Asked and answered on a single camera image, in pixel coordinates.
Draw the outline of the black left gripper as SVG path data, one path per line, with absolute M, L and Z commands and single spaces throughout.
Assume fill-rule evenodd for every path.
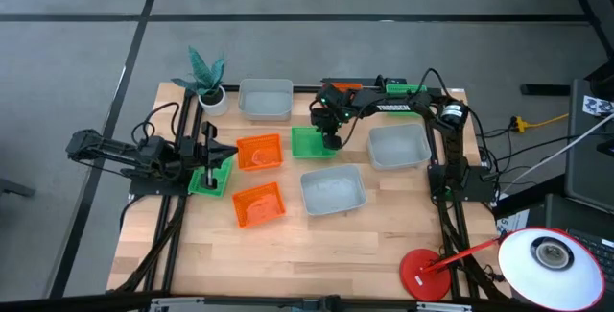
M 204 135 L 204 142 L 201 144 L 201 163 L 203 173 L 201 175 L 201 186 L 206 189 L 216 189 L 217 180 L 213 177 L 212 149 L 213 142 L 217 136 L 217 127 L 209 121 L 201 125 L 201 133 Z M 238 153 L 238 147 L 216 142 L 216 158 L 226 160 Z

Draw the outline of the grey plastic bin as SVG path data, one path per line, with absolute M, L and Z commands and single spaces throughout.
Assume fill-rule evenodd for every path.
M 403 124 L 369 131 L 367 150 L 371 165 L 378 171 L 414 167 L 432 157 L 424 127 Z
M 356 165 L 334 166 L 300 177 L 304 208 L 310 216 L 350 211 L 366 203 L 366 190 Z
M 294 84 L 287 79 L 243 79 L 239 110 L 252 121 L 288 121 L 294 104 Z

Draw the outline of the black laptop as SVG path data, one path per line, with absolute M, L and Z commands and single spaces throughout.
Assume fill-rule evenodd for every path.
M 546 197 L 546 227 L 562 229 L 596 257 L 605 292 L 591 311 L 614 312 L 614 215 L 551 194 Z

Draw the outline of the dark grey computer case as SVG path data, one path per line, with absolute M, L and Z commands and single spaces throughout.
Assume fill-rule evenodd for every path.
M 608 116 L 583 112 L 584 95 L 594 97 L 590 83 L 574 80 L 569 111 L 570 135 L 583 134 Z M 614 145 L 610 155 L 598 150 L 600 144 L 610 139 L 614 139 L 614 120 L 595 129 L 567 152 L 565 193 L 574 200 L 614 213 Z

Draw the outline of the green plastic basket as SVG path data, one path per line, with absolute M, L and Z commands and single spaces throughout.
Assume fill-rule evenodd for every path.
M 416 93 L 420 91 L 427 91 L 427 86 L 413 85 L 413 84 L 387 84 L 386 85 L 386 93 L 388 95 L 406 95 L 408 92 Z M 389 113 L 389 115 L 395 116 L 417 116 L 418 114 L 414 112 L 393 112 Z
M 213 170 L 213 178 L 217 181 L 215 189 L 205 188 L 201 184 L 201 178 L 204 175 L 204 168 L 201 167 L 193 172 L 191 181 L 188 185 L 188 192 L 191 194 L 212 196 L 221 198 L 224 195 L 226 186 L 233 168 L 233 158 L 226 159 L 220 169 Z
M 292 127 L 291 139 L 295 158 L 330 158 L 337 153 L 324 147 L 322 135 L 314 127 Z

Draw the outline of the grey chair leg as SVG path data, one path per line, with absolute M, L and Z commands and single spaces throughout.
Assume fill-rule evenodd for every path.
M 16 194 L 22 197 L 32 197 L 35 190 L 28 186 L 0 178 L 0 196 L 4 194 Z

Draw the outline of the white paper sheet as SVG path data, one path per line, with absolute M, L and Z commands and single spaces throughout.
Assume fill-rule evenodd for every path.
M 525 228 L 527 226 L 529 213 L 530 211 L 525 209 L 506 217 L 497 217 L 495 219 L 497 233 L 502 235 L 503 233 L 511 233 L 515 230 Z

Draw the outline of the artificial green leafy plant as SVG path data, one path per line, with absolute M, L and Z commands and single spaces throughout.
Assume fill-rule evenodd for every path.
M 192 46 L 188 47 L 188 58 L 192 67 L 191 76 L 193 81 L 172 78 L 171 82 L 199 96 L 213 96 L 216 94 L 223 82 L 225 58 L 219 58 L 209 66 L 205 63 L 198 50 Z

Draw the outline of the black flat box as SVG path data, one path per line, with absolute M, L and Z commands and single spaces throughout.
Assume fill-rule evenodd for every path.
M 404 78 L 323 78 L 323 84 L 360 84 L 362 86 L 386 86 L 387 84 L 407 84 Z

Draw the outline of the silver frame bracket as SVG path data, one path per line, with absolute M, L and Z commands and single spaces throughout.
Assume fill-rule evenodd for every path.
M 473 309 L 471 305 L 419 301 L 416 312 L 473 312 Z
M 195 310 L 205 305 L 204 297 L 170 297 L 151 300 L 148 312 L 180 312 L 182 309 Z

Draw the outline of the black aluminium table frame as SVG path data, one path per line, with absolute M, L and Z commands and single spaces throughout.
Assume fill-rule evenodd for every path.
M 374 115 L 343 128 L 347 145 L 332 158 L 295 158 L 291 129 L 309 124 L 317 88 L 295 88 L 286 122 L 251 121 L 229 97 L 229 111 L 215 119 L 219 139 L 276 133 L 282 164 L 261 171 L 234 169 L 222 198 L 189 197 L 176 246 L 167 246 L 153 277 L 155 288 L 175 296 L 230 299 L 339 296 L 365 308 L 406 308 L 412 296 L 398 268 L 414 249 L 437 251 L 443 238 L 430 196 L 425 164 L 378 171 L 371 166 L 367 138 L 374 127 L 400 125 L 400 116 Z M 311 216 L 302 200 L 302 175 L 352 166 L 360 172 L 366 203 L 354 210 Z M 268 222 L 240 228 L 231 195 L 269 182 L 281 191 L 285 212 Z

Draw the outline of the black floor bar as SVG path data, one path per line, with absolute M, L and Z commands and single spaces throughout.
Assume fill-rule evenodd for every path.
M 521 84 L 520 92 L 529 96 L 569 96 L 571 87 L 565 84 Z

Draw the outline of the red desk lamp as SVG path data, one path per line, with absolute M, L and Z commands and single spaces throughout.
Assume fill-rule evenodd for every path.
M 523 298 L 559 312 L 595 306 L 606 290 L 605 275 L 595 255 L 572 235 L 556 228 L 522 228 L 441 259 L 417 249 L 399 266 L 404 288 L 423 301 L 439 301 L 451 288 L 450 264 L 498 245 L 498 263 L 511 288 Z

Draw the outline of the white round plant pot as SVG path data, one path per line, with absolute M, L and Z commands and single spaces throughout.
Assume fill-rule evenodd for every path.
M 218 87 L 218 91 L 213 95 L 200 96 L 198 98 L 201 108 L 208 116 L 221 116 L 228 111 L 228 101 L 225 89 Z

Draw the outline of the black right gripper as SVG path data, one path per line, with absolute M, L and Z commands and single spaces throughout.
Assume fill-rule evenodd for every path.
M 337 135 L 337 131 L 342 124 L 348 123 L 357 115 L 357 107 L 353 104 L 356 90 L 329 90 L 328 107 L 332 111 L 332 125 L 328 132 L 324 132 L 322 137 L 323 145 L 327 150 L 338 151 L 343 147 L 342 139 Z

